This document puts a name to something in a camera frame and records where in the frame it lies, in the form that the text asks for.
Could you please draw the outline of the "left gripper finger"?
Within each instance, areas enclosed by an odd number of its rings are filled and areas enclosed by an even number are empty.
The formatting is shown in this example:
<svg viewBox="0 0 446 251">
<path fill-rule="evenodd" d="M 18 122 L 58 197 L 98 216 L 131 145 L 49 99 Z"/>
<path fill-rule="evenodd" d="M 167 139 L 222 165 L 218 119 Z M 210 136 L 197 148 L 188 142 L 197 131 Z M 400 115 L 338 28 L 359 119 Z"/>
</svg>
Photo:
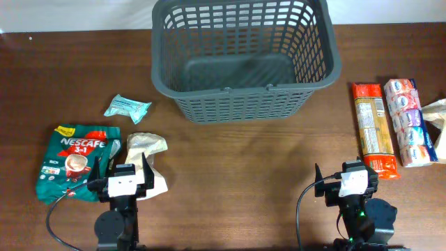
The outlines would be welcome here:
<svg viewBox="0 0 446 251">
<path fill-rule="evenodd" d="M 100 178 L 100 158 L 95 157 L 93 167 L 89 176 L 89 181 L 95 181 Z"/>
<path fill-rule="evenodd" d="M 149 165 L 146 156 L 144 153 L 141 154 L 142 158 L 142 169 L 144 172 L 144 184 L 145 185 L 153 185 L 154 184 L 154 173 Z"/>
</svg>

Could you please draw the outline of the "beige pouch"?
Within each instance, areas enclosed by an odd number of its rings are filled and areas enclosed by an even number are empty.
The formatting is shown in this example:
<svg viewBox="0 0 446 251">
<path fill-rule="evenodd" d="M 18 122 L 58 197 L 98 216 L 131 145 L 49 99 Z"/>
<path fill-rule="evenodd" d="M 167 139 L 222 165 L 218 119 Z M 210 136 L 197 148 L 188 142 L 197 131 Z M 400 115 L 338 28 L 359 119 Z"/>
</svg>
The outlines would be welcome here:
<svg viewBox="0 0 446 251">
<path fill-rule="evenodd" d="M 428 121 L 437 129 L 440 134 L 435 141 L 434 149 L 438 157 L 438 162 L 445 164 L 445 99 L 438 100 L 422 108 L 425 121 Z"/>
<path fill-rule="evenodd" d="M 138 201 L 147 200 L 168 191 L 167 182 L 163 175 L 154 168 L 155 154 L 168 149 L 165 138 L 148 132 L 132 133 L 127 138 L 128 154 L 125 164 L 133 164 L 137 175 L 138 184 L 144 183 L 144 171 L 142 154 L 154 173 L 154 188 L 146 191 L 146 196 L 138 198 Z"/>
</svg>

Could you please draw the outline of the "green Nescafe coffee bag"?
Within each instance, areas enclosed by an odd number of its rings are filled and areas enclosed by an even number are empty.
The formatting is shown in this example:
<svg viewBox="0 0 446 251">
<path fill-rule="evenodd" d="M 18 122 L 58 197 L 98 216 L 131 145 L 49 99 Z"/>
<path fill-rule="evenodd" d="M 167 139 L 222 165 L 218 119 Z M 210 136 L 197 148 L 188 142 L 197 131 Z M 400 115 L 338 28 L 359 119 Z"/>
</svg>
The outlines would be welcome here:
<svg viewBox="0 0 446 251">
<path fill-rule="evenodd" d="M 87 183 L 94 164 L 98 164 L 100 177 L 121 151 L 121 130 L 101 125 L 58 126 L 50 137 L 49 146 L 40 167 L 36 184 L 38 200 L 51 204 L 62 195 L 71 199 L 96 202 L 96 192 L 87 187 L 72 191 Z"/>
</svg>

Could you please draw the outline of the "teal tissue packet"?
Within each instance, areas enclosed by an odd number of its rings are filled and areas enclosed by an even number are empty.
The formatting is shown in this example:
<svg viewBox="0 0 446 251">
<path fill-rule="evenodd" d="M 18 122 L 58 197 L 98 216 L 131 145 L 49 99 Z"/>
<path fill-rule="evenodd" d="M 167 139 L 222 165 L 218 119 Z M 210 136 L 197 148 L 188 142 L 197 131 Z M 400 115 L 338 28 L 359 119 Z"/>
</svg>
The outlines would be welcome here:
<svg viewBox="0 0 446 251">
<path fill-rule="evenodd" d="M 130 100 L 118 94 L 112 99 L 109 107 L 104 113 L 104 116 L 128 116 L 132 119 L 134 124 L 138 124 L 145 117 L 151 105 L 151 102 Z"/>
</svg>

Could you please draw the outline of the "orange spaghetti pack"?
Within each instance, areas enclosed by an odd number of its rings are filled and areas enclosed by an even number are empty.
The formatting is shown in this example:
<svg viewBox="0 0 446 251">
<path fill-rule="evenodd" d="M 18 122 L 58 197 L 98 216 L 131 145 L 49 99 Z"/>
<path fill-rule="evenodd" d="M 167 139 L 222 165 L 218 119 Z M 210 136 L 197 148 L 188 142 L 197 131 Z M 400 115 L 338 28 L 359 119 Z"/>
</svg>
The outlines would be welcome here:
<svg viewBox="0 0 446 251">
<path fill-rule="evenodd" d="M 364 163 L 381 179 L 400 178 L 379 84 L 352 84 Z"/>
</svg>

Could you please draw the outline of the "multicolour tissue multipack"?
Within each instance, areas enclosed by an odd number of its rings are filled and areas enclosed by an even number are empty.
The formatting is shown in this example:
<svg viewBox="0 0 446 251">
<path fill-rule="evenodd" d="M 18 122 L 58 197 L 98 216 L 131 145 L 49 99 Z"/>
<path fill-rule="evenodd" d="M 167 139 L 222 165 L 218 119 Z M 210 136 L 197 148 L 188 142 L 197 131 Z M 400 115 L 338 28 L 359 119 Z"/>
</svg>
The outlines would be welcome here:
<svg viewBox="0 0 446 251">
<path fill-rule="evenodd" d="M 390 79 L 384 86 L 384 92 L 397 134 L 402 165 L 423 167 L 438 162 L 422 115 L 415 80 Z"/>
</svg>

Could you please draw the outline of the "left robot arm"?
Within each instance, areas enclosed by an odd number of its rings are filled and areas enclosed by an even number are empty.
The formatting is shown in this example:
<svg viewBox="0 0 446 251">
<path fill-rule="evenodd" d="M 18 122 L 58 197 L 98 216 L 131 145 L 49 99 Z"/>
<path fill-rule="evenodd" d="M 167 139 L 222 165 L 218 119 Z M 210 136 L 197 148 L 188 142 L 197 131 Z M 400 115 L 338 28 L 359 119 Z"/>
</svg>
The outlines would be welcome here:
<svg viewBox="0 0 446 251">
<path fill-rule="evenodd" d="M 95 221 L 94 232 L 98 238 L 98 250 L 146 250 L 139 243 L 137 200 L 154 188 L 154 172 L 146 156 L 141 155 L 144 182 L 137 181 L 134 164 L 117 165 L 111 173 L 101 177 L 99 160 L 88 178 L 87 188 L 95 192 L 102 203 L 109 204 L 109 210 Z"/>
</svg>

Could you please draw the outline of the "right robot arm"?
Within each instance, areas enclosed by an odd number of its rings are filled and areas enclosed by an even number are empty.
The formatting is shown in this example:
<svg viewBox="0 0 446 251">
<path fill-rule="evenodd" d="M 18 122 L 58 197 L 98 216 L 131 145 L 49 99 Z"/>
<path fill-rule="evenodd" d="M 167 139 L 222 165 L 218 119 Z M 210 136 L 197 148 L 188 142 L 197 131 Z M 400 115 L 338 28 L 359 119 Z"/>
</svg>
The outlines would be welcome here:
<svg viewBox="0 0 446 251">
<path fill-rule="evenodd" d="M 334 250 L 406 250 L 390 245 L 398 210 L 383 199 L 373 198 L 378 190 L 378 174 L 360 159 L 344 162 L 342 170 L 324 177 L 315 166 L 315 196 L 324 197 L 327 207 L 339 209 L 346 237 L 333 242 Z"/>
</svg>

